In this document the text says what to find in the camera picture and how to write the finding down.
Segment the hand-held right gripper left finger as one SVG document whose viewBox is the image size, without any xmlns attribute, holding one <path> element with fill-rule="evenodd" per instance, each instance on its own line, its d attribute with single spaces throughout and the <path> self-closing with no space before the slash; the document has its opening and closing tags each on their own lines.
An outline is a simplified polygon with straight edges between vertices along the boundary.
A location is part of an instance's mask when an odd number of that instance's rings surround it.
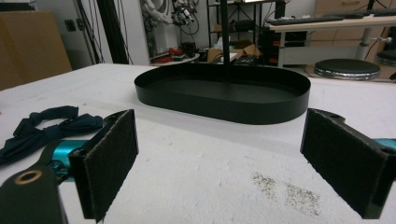
<svg viewBox="0 0 396 224">
<path fill-rule="evenodd" d="M 68 155 L 83 215 L 96 222 L 105 217 L 138 155 L 132 109 L 108 116 L 105 124 Z"/>
</svg>

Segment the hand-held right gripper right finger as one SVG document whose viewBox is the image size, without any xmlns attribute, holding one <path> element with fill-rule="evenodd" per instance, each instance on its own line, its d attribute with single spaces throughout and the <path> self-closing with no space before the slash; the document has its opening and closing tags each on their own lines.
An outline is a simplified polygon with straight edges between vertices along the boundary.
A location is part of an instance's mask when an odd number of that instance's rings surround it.
<svg viewBox="0 0 396 224">
<path fill-rule="evenodd" d="M 372 139 L 343 117 L 310 108 L 301 153 L 362 218 L 380 218 L 396 181 L 396 139 Z"/>
</svg>

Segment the dark blue bow tie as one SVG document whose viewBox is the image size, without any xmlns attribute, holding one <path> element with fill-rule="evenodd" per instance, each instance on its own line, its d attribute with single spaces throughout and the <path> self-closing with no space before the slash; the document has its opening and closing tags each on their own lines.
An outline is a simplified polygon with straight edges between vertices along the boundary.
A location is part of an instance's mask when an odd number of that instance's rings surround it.
<svg viewBox="0 0 396 224">
<path fill-rule="evenodd" d="M 103 124 L 102 117 L 79 115 L 78 108 L 71 105 L 32 112 L 0 149 L 0 166 L 23 159 L 52 141 L 97 131 Z"/>
</svg>

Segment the black oval tray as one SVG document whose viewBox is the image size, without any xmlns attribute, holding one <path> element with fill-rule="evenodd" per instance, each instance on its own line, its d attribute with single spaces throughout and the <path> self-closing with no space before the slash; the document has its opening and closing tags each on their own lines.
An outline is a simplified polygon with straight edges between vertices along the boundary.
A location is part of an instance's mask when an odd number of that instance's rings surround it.
<svg viewBox="0 0 396 224">
<path fill-rule="evenodd" d="M 146 105 L 252 125 L 300 117 L 311 88 L 307 77 L 286 69 L 209 63 L 153 68 L 134 84 Z"/>
</svg>

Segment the black round stool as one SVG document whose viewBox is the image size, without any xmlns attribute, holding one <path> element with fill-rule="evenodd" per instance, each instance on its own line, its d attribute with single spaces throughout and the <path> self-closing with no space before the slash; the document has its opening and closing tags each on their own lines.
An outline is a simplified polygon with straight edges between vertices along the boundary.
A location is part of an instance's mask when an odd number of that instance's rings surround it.
<svg viewBox="0 0 396 224">
<path fill-rule="evenodd" d="M 378 52 L 375 55 L 375 59 L 380 63 L 390 66 L 396 66 L 396 49 L 389 49 Z"/>
<path fill-rule="evenodd" d="M 329 59 L 314 65 L 315 74 L 336 79 L 370 80 L 379 77 L 380 72 L 378 65 L 355 59 Z"/>
</svg>

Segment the white round table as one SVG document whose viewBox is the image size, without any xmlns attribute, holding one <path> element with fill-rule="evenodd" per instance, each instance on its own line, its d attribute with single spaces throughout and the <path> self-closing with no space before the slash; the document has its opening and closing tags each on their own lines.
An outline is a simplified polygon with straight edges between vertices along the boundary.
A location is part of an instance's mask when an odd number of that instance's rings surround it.
<svg viewBox="0 0 396 224">
<path fill-rule="evenodd" d="M 181 64 L 181 63 L 194 63 L 199 60 L 199 54 L 195 53 L 195 55 L 192 58 L 185 58 L 181 61 L 172 61 L 172 62 L 167 62 L 167 63 L 152 63 L 151 66 L 167 66 L 167 65 L 174 65 L 174 64 Z"/>
</svg>

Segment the red tool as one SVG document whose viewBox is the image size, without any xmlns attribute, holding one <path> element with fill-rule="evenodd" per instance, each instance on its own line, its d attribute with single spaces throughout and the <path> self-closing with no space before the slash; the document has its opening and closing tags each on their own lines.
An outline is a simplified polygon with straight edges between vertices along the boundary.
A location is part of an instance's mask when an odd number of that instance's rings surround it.
<svg viewBox="0 0 396 224">
<path fill-rule="evenodd" d="M 180 48 L 169 48 L 167 52 L 173 61 L 181 61 L 185 56 L 184 51 Z"/>
</svg>

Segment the white desk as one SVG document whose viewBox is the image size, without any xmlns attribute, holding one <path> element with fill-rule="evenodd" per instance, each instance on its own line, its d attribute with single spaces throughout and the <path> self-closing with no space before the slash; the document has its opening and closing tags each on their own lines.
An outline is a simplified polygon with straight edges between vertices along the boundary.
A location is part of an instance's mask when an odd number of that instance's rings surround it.
<svg viewBox="0 0 396 224">
<path fill-rule="evenodd" d="M 313 64 L 330 58 L 349 58 L 363 61 L 368 52 L 370 34 L 375 27 L 396 26 L 396 16 L 365 17 L 363 19 L 326 21 L 313 23 L 300 23 L 289 25 L 270 25 L 269 29 L 280 33 L 280 45 L 278 54 L 278 67 L 285 64 Z M 357 46 L 345 47 L 297 47 L 286 48 L 286 33 L 319 31 L 319 30 L 342 30 L 364 29 L 361 42 Z"/>
</svg>

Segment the black computer tower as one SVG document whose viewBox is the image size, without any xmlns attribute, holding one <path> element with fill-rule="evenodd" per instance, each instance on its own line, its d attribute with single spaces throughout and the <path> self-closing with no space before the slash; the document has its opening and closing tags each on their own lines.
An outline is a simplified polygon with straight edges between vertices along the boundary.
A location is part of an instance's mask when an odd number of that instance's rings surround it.
<svg viewBox="0 0 396 224">
<path fill-rule="evenodd" d="M 259 48 L 263 62 L 267 65 L 278 64 L 280 34 L 269 28 L 261 28 L 259 35 Z"/>
</svg>

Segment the brown cardboard board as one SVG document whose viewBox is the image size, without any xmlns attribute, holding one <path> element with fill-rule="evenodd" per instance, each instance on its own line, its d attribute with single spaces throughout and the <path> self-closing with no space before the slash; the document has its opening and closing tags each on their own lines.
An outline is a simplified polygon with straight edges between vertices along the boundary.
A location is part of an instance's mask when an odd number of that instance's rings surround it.
<svg viewBox="0 0 396 224">
<path fill-rule="evenodd" d="M 0 91 L 71 70 L 50 11 L 0 12 Z"/>
</svg>

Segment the black keyboard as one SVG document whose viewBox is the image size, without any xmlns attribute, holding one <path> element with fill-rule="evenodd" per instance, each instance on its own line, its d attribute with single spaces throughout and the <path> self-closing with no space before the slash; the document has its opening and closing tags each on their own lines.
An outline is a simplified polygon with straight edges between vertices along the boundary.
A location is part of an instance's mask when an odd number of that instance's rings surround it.
<svg viewBox="0 0 396 224">
<path fill-rule="evenodd" d="M 327 22 L 327 21 L 342 21 L 343 17 L 338 16 L 324 16 L 324 17 L 310 17 L 310 18 L 288 18 L 278 19 L 269 21 L 271 25 L 292 25 L 292 24 L 304 24 L 304 23 L 315 23 L 315 22 Z"/>
</svg>

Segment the open cardboard box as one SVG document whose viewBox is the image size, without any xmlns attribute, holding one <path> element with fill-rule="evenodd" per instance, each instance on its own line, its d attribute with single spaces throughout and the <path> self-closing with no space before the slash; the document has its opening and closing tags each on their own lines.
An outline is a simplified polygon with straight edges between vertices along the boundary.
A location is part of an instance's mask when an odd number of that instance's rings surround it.
<svg viewBox="0 0 396 224">
<path fill-rule="evenodd" d="M 238 49 L 230 49 L 230 61 L 233 62 L 235 60 L 238 60 L 241 57 L 244 56 L 254 56 L 254 57 L 259 57 L 261 56 L 262 53 L 260 50 L 254 45 L 250 44 L 244 48 Z M 207 60 L 208 63 L 214 63 L 214 62 L 223 62 L 223 50 L 222 49 L 209 49 L 207 51 Z"/>
</svg>

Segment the black metal pole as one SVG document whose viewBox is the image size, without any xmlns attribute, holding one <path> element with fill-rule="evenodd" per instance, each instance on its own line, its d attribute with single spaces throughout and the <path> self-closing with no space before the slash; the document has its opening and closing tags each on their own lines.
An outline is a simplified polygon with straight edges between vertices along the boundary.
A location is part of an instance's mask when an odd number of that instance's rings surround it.
<svg viewBox="0 0 396 224">
<path fill-rule="evenodd" d="M 223 46 L 223 64 L 230 65 L 229 30 L 228 30 L 228 8 L 227 0 L 220 0 L 221 32 Z"/>
</svg>

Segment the black metal shelf rack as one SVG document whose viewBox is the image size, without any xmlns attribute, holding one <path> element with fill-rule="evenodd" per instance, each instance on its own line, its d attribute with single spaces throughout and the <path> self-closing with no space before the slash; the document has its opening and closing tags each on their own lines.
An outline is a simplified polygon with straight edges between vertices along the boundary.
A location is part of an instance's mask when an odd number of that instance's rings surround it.
<svg viewBox="0 0 396 224">
<path fill-rule="evenodd" d="M 221 0 L 205 1 L 208 45 L 212 47 L 221 37 Z M 248 38 L 256 43 L 267 19 L 285 15 L 288 0 L 226 0 L 226 3 L 232 40 Z"/>
</svg>

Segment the black stand frame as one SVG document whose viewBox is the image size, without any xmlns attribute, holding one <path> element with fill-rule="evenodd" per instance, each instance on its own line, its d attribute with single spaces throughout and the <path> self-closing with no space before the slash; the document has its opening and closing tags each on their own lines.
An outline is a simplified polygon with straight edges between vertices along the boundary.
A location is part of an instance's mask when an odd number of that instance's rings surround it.
<svg viewBox="0 0 396 224">
<path fill-rule="evenodd" d="M 128 64 L 114 0 L 96 0 L 113 63 Z"/>
</svg>

